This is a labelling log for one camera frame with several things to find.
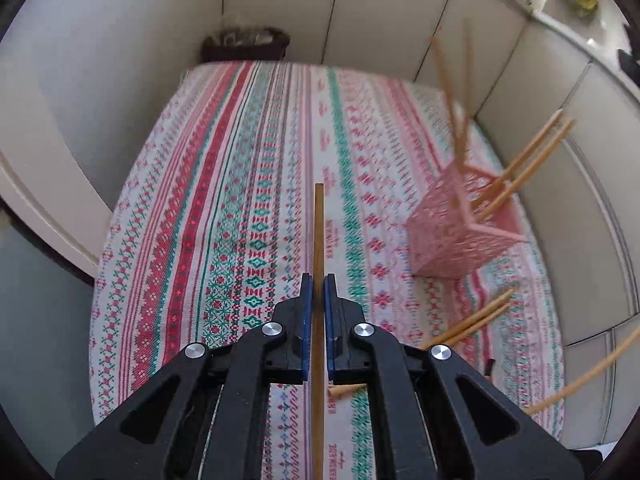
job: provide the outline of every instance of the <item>textured pink surface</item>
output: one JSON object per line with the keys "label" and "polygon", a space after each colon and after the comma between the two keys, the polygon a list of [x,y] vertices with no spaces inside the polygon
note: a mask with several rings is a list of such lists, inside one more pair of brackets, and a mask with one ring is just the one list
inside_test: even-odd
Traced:
{"label": "textured pink surface", "polygon": [[462,278],[526,241],[512,198],[483,222],[474,221],[470,199],[496,177],[473,166],[465,166],[460,175],[453,162],[442,171],[406,221],[414,276]]}

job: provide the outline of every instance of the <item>green diamond pattern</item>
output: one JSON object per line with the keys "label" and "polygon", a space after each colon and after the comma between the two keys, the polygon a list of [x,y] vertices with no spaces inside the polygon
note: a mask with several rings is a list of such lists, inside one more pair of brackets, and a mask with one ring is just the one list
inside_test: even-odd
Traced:
{"label": "green diamond pattern", "polygon": [[267,262],[265,262],[262,258],[258,258],[258,256],[256,256],[255,258],[251,258],[246,262],[256,269],[260,269],[260,267],[263,267],[267,264]]}
{"label": "green diamond pattern", "polygon": [[249,328],[255,328],[262,324],[262,320],[257,316],[249,316],[245,317],[242,322],[247,325]]}
{"label": "green diamond pattern", "polygon": [[252,228],[261,233],[263,231],[266,231],[269,226],[265,222],[256,222],[254,225],[252,225]]}
{"label": "green diamond pattern", "polygon": [[262,240],[260,240],[260,238],[256,238],[253,242],[249,244],[249,247],[251,247],[254,251],[261,251],[266,246],[267,244],[264,243]]}
{"label": "green diamond pattern", "polygon": [[249,305],[251,308],[255,308],[264,303],[264,300],[261,300],[257,296],[249,296],[245,298],[244,302]]}
{"label": "green diamond pattern", "polygon": [[258,278],[258,276],[252,276],[246,282],[251,286],[251,288],[258,288],[261,285],[264,285],[264,280]]}

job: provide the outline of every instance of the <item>striped tablecloth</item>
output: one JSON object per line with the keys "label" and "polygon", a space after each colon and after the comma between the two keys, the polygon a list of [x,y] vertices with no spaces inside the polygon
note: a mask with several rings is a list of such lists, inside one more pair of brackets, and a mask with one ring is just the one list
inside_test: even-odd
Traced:
{"label": "striped tablecloth", "polygon": [[[95,282],[95,421],[188,342],[233,343],[312,271],[324,182],[326,272],[367,319],[417,345],[517,283],[515,304],[456,350],[521,406],[563,385],[558,319],[530,242],[462,280],[412,278],[403,223],[452,157],[433,89],[323,66],[236,62],[191,71],[114,211]],[[471,162],[499,164],[478,129]],[[326,477],[374,476],[367,396],[327,406]],[[537,416],[553,436],[563,406]],[[263,478],[310,478],[308,389],[271,388]]]}

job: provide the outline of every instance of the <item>patterned tablecloth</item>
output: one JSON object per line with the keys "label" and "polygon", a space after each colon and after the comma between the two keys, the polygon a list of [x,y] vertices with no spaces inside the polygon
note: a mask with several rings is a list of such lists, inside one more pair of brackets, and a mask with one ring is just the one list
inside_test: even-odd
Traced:
{"label": "patterned tablecloth", "polygon": [[[312,271],[324,182],[326,272],[370,322],[417,345],[518,284],[514,306],[456,350],[527,406],[563,385],[546,270],[529,223],[462,280],[413,278],[403,223],[452,157],[433,89],[348,70],[238,62],[189,72],[122,190],[95,282],[92,403],[102,420],[188,342],[269,319]],[[471,162],[499,170],[474,127]],[[366,393],[327,406],[326,477],[374,476]],[[553,436],[563,405],[536,420]],[[310,478],[308,389],[271,388],[263,477]]]}

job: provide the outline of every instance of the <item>tablecloth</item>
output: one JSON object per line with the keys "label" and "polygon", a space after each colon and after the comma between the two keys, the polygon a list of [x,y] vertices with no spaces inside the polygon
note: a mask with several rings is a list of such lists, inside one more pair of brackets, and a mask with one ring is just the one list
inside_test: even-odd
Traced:
{"label": "tablecloth", "polygon": [[[95,280],[90,383],[101,421],[187,343],[233,343],[312,272],[324,182],[326,272],[367,320],[417,345],[517,284],[456,350],[528,406],[563,386],[549,280],[519,243],[460,280],[413,278],[403,223],[452,158],[434,89],[324,66],[202,65],[151,131],[114,210]],[[476,125],[470,161],[500,165]],[[308,388],[271,387],[263,478],[310,478]],[[367,395],[326,409],[326,478],[374,476]],[[562,403],[536,420],[558,437]]]}

